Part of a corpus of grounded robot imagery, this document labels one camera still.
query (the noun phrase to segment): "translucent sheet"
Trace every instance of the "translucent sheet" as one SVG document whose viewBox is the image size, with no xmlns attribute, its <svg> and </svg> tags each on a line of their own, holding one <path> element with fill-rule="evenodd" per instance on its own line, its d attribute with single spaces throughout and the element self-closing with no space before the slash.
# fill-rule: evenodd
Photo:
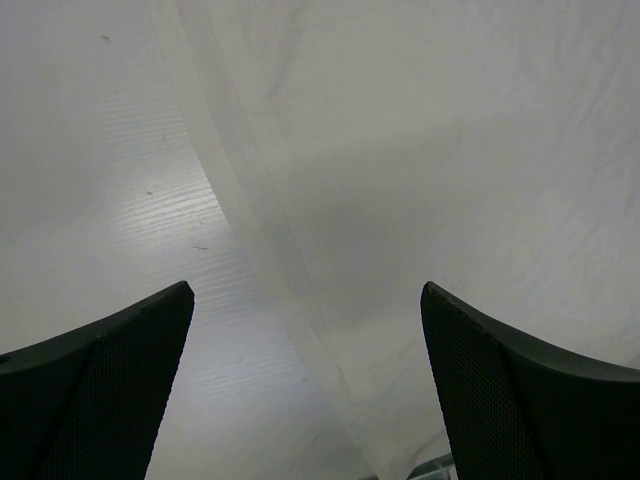
<svg viewBox="0 0 640 480">
<path fill-rule="evenodd" d="M 640 3 L 148 2 L 214 192 L 380 478 L 448 449 L 429 279 L 639 353 Z"/>
</svg>

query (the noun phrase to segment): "white surface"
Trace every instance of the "white surface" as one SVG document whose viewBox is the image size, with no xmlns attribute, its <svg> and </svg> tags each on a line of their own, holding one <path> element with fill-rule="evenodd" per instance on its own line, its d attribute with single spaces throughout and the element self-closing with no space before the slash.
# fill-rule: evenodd
<svg viewBox="0 0 640 480">
<path fill-rule="evenodd" d="M 147 478 L 370 473 L 231 235 L 143 2 L 2 2 L 0 116 L 0 352 L 186 279 L 196 311 Z"/>
<path fill-rule="evenodd" d="M 572 350 L 637 355 L 640 3 L 149 3 L 227 218 L 382 478 L 446 448 L 429 279 Z"/>
</svg>

